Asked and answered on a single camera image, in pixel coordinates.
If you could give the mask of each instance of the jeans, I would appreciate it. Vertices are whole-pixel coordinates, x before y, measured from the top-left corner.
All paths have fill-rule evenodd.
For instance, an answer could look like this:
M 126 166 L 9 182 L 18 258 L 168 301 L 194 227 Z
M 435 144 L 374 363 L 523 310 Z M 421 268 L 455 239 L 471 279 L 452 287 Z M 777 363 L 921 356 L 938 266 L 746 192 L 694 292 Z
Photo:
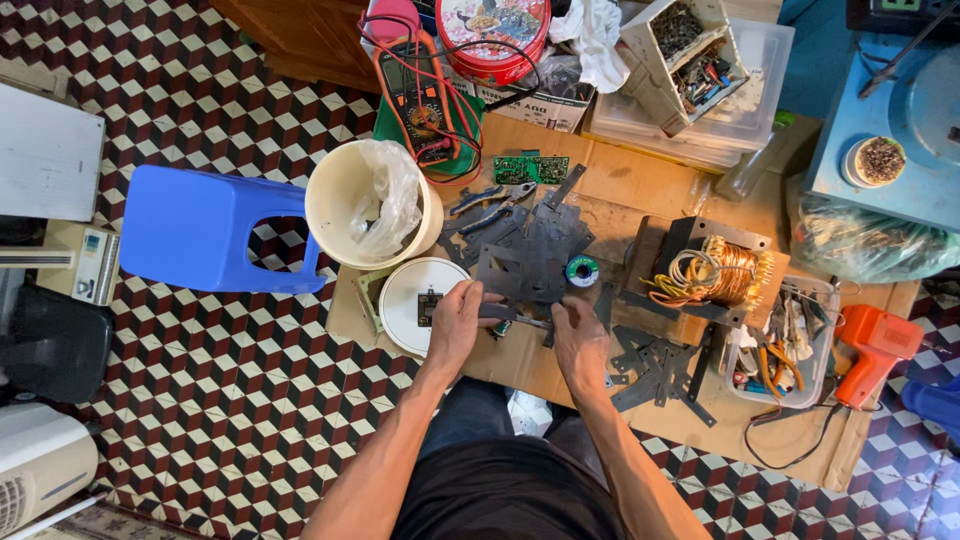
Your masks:
M 585 465 L 606 489 L 607 479 L 600 465 L 600 456 L 584 419 L 572 408 L 551 405 L 553 422 L 543 438 Z M 507 411 L 504 387 L 464 376 L 454 384 L 440 412 L 430 422 L 417 461 L 448 446 L 513 434 L 514 425 Z

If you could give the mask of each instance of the multimeter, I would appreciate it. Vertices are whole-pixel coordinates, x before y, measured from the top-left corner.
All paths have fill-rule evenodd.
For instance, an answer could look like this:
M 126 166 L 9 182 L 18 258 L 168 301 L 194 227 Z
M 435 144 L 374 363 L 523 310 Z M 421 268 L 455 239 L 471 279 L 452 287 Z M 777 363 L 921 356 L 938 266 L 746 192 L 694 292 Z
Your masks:
M 413 39 L 415 43 L 410 43 L 407 37 L 401 37 L 391 41 L 386 47 L 395 53 L 412 54 L 418 42 L 420 50 L 427 51 L 426 54 L 421 52 L 421 55 L 437 53 L 433 37 L 424 30 L 413 34 Z M 403 59 L 403 61 L 424 73 L 443 78 L 440 61 L 436 58 Z M 396 119 L 403 126 L 407 150 L 415 158 L 417 153 L 422 151 L 418 164 L 431 165 L 455 159 L 460 154 L 460 142 L 453 137 L 439 134 L 429 127 L 435 126 L 441 130 L 453 132 L 453 122 L 450 118 L 444 85 L 437 79 L 425 75 L 420 75 L 418 85 L 417 73 L 408 69 L 380 47 L 373 49 L 373 65 L 376 67 L 376 76 L 380 80 L 380 87 L 383 88 L 383 95 L 387 97 L 387 102 L 394 111 Z

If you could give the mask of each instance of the orange soldering gun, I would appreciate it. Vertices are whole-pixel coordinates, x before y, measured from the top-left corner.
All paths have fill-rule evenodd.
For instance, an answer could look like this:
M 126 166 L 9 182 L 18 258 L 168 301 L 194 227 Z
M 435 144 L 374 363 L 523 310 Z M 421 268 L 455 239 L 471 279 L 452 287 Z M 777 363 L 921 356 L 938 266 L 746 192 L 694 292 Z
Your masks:
M 924 340 L 924 329 L 893 313 L 859 304 L 844 307 L 840 341 L 854 347 L 859 358 L 836 390 L 837 401 L 857 410 L 894 364 L 912 358 Z

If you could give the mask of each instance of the cardboard sheet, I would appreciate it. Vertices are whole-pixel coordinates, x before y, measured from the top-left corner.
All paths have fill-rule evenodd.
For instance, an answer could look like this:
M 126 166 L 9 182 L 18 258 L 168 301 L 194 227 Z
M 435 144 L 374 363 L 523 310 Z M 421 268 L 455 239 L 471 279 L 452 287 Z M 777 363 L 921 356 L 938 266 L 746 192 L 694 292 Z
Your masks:
M 617 266 L 622 272 L 623 251 L 634 240 L 643 215 L 651 213 L 668 219 L 684 215 L 688 194 L 697 174 L 691 168 L 496 115 L 487 118 L 484 138 L 484 152 L 488 156 L 517 155 L 519 149 L 539 147 L 545 156 L 570 156 L 571 164 L 579 161 L 588 167 L 567 201 L 581 206 L 583 219 L 589 222 L 596 234 L 597 239 L 587 249 L 587 254 L 602 259 L 605 267 L 611 268 L 614 273 Z M 473 191 L 483 189 L 492 181 L 491 176 L 489 167 L 485 167 L 483 178 L 470 188 Z M 440 187 L 438 191 L 444 204 L 449 206 L 459 199 L 460 189 Z M 748 200 L 739 204 L 707 200 L 700 215 L 775 238 L 776 249 L 788 253 L 789 224 L 783 208 L 780 182 L 776 179 L 765 181 Z M 439 246 L 434 246 L 424 255 L 445 257 Z M 796 266 L 791 266 L 788 274 L 810 275 Z M 357 275 L 356 270 L 341 268 L 340 283 L 331 302 L 326 329 L 368 347 L 375 345 L 391 353 L 404 354 L 385 334 L 374 336 L 368 322 L 363 320 L 363 310 L 350 283 Z M 864 285 L 860 294 L 845 296 L 843 305 L 871 304 L 899 316 L 907 316 L 918 287 L 918 282 Z M 591 291 L 587 292 L 588 295 L 595 297 L 599 287 L 587 291 Z M 613 313 L 614 324 L 644 328 L 643 324 L 656 323 L 656 319 L 649 317 L 640 321 L 629 310 L 618 307 L 614 308 Z M 667 324 L 660 331 L 656 330 L 654 333 L 671 337 L 684 334 L 684 330 L 676 325 Z M 481 332 L 463 372 L 477 379 L 493 380 L 519 388 L 555 403 L 572 405 L 553 352 L 540 346 L 543 336 L 542 330 L 522 324 L 513 325 L 507 337 L 499 342 L 494 342 Z M 613 340 L 611 357 L 618 354 L 619 345 Z M 621 389 L 623 386 L 616 386 L 609 391 L 615 393 Z M 684 443 L 703 452 L 759 465 L 743 444 L 743 427 L 747 419 L 767 410 L 768 405 L 735 397 L 723 386 L 715 368 L 709 369 L 705 377 L 700 404 L 718 420 L 712 429 L 708 429 L 678 401 L 668 401 L 664 408 L 643 405 L 625 412 L 623 416 L 637 430 Z M 762 426 L 751 431 L 751 442 L 756 441 L 755 448 L 768 462 L 782 464 L 812 445 L 819 437 L 825 415 L 825 412 L 817 411 Z M 806 461 L 783 472 L 829 489 L 846 490 L 869 424 L 869 413 L 838 413 L 821 449 Z

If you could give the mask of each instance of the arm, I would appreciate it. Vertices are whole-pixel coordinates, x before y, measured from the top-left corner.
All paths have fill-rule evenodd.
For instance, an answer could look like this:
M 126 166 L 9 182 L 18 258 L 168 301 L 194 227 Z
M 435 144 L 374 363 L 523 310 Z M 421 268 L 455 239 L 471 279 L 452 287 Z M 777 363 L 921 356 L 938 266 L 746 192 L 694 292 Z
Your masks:
M 433 411 L 473 349 L 480 302 L 502 299 L 484 296 L 482 283 L 459 282 L 440 300 L 413 383 L 314 510 L 302 540 L 390 537 Z
M 554 304 L 557 362 L 587 424 L 624 527 L 634 538 L 709 540 L 660 467 L 643 451 L 604 387 L 610 337 L 578 298 Z

